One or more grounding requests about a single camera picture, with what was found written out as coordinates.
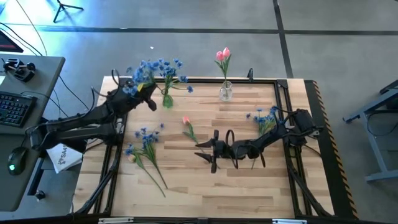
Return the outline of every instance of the keyboard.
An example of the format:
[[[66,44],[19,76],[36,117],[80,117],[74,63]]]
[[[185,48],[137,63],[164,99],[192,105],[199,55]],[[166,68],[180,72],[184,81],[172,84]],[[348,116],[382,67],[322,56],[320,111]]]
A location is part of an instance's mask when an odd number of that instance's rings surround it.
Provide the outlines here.
[[[23,127],[37,98],[0,91],[0,124]]]

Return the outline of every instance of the yellow and black hazard tape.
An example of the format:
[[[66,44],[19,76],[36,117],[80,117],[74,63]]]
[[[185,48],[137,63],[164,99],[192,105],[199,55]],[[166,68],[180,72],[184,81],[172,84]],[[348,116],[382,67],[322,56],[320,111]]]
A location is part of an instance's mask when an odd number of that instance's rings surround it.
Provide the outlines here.
[[[347,176],[346,176],[346,173],[345,173],[344,168],[343,168],[343,161],[341,161],[340,155],[338,153],[335,137],[333,136],[333,131],[331,130],[331,127],[330,127],[330,124],[329,124],[328,114],[326,113],[325,105],[323,104],[321,93],[319,92],[318,84],[316,83],[316,81],[313,81],[313,85],[314,85],[314,88],[315,88],[315,92],[317,93],[317,96],[318,96],[319,104],[320,104],[320,107],[321,107],[321,110],[322,110],[322,113],[323,113],[323,118],[324,118],[325,123],[326,123],[326,128],[327,128],[327,130],[329,132],[331,146],[333,147],[334,152],[335,152],[335,156],[336,156],[336,160],[337,160],[337,163],[338,163],[338,167],[340,169],[341,178],[343,179],[343,182],[345,184],[345,189],[346,189],[346,192],[347,192],[347,197],[348,197],[348,200],[349,200],[349,204],[351,205],[351,208],[353,210],[353,215],[356,218],[359,218],[358,217],[358,213],[356,211],[353,195],[352,195],[351,190],[350,190],[349,185],[348,185]]]

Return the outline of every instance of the white paper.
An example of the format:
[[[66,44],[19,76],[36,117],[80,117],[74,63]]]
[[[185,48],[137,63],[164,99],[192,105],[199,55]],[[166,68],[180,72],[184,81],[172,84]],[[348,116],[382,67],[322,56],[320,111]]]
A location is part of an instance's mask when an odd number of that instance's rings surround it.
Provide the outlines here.
[[[5,76],[0,75],[0,85],[2,84],[5,78],[6,78]]]
[[[50,156],[57,174],[69,167],[81,163],[82,153],[64,144],[57,144],[55,147],[47,149],[47,153]]]

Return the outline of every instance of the gray concrete floor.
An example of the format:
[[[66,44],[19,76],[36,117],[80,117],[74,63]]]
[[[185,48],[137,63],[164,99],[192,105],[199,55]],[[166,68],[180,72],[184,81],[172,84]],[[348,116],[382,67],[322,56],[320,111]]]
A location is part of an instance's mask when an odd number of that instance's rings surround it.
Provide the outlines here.
[[[277,29],[272,0],[87,0],[67,1],[84,11],[69,9],[52,23],[55,1],[20,0],[35,24],[96,28],[214,28]],[[394,0],[280,0],[285,29],[290,30],[397,30],[398,2]],[[44,52],[34,30],[14,1],[0,15],[23,38]],[[61,76],[69,87],[91,104],[90,86],[100,88],[112,68],[123,74],[146,58],[180,57],[188,76],[220,76],[213,63],[217,50],[233,53],[230,75],[285,78],[277,34],[178,34],[120,32],[40,32],[49,55],[66,58]],[[295,78],[316,80],[343,160],[358,214],[363,220],[398,223],[398,179],[366,183],[378,172],[376,159],[362,125],[341,118],[377,97],[397,79],[398,35],[287,35]],[[68,114],[84,111],[61,83],[56,90]],[[49,103],[45,116],[56,118]],[[390,155],[391,166],[397,165]],[[15,212],[0,212],[0,219],[64,215],[76,186],[78,167],[63,174],[46,171],[40,188],[48,198],[37,203],[24,197]]]

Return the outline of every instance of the tripod leg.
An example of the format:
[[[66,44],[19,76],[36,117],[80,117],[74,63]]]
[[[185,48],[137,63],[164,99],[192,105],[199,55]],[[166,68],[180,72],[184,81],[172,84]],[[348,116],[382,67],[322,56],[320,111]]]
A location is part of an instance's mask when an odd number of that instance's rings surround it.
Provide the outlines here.
[[[63,6],[66,6],[66,7],[70,7],[70,8],[74,8],[74,9],[81,9],[81,10],[84,10],[82,7],[78,7],[78,6],[70,6],[70,5],[63,5]]]
[[[60,7],[58,8],[58,11],[57,11],[57,13],[56,13],[56,15],[55,15],[55,17],[54,17],[54,20],[52,21],[53,23],[56,23],[57,17],[58,17],[58,14],[60,14],[61,8],[63,8],[62,5],[60,5]]]

